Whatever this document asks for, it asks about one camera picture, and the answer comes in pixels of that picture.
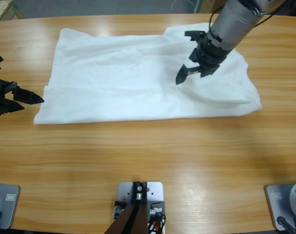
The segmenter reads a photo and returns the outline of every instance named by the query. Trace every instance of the white cloth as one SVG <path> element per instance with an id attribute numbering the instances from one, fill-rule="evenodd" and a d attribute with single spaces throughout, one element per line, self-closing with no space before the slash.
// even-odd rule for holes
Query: white cloth
<path id="1" fill-rule="evenodd" d="M 208 24 L 122 37 L 63 29 L 34 123 L 241 116 L 261 109 L 248 65 L 236 51 L 213 75 L 193 74 L 175 84 L 184 63 L 198 66 L 188 59 L 197 43 L 184 36 L 187 30 L 207 31 Z"/>

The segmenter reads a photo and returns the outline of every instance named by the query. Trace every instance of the wooden table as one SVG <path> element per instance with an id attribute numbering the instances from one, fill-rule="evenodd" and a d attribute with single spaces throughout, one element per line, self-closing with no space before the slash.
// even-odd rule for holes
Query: wooden table
<path id="1" fill-rule="evenodd" d="M 161 34 L 209 15 L 0 22 L 0 78 L 42 95 L 59 32 Z M 296 18 L 273 17 L 237 47 L 263 110 L 243 117 L 34 125 L 0 117 L 0 183 L 21 186 L 13 228 L 103 233 L 121 181 L 161 181 L 169 234 L 273 229 L 264 186 L 296 182 Z"/>

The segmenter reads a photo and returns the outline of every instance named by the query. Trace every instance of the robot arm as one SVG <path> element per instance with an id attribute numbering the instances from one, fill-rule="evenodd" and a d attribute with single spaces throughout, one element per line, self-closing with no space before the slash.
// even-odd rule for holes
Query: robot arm
<path id="1" fill-rule="evenodd" d="M 228 0 L 218 18 L 207 33 L 186 32 L 198 47 L 189 59 L 199 67 L 182 66 L 176 84 L 183 83 L 188 75 L 201 72 L 201 77 L 213 74 L 227 55 L 257 26 L 260 19 L 287 2 L 287 0 Z"/>

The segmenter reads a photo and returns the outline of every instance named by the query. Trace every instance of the label sticker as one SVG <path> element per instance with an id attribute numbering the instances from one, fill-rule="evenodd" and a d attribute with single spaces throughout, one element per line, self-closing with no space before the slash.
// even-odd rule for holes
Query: label sticker
<path id="1" fill-rule="evenodd" d="M 271 197 L 272 197 L 274 200 L 282 199 L 282 195 L 281 195 L 281 193 L 271 193 Z"/>
<path id="2" fill-rule="evenodd" d="M 6 201 L 15 201 L 16 195 L 15 194 L 7 194 Z"/>

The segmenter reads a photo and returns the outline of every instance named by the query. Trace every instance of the wooden crate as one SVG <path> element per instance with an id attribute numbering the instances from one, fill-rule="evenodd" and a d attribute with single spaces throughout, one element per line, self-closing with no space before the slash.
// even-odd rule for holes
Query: wooden crate
<path id="1" fill-rule="evenodd" d="M 200 13 L 213 13 L 217 8 L 224 6 L 227 0 L 203 0 Z"/>
<path id="2" fill-rule="evenodd" d="M 12 0 L 0 0 L 0 21 L 24 19 Z"/>

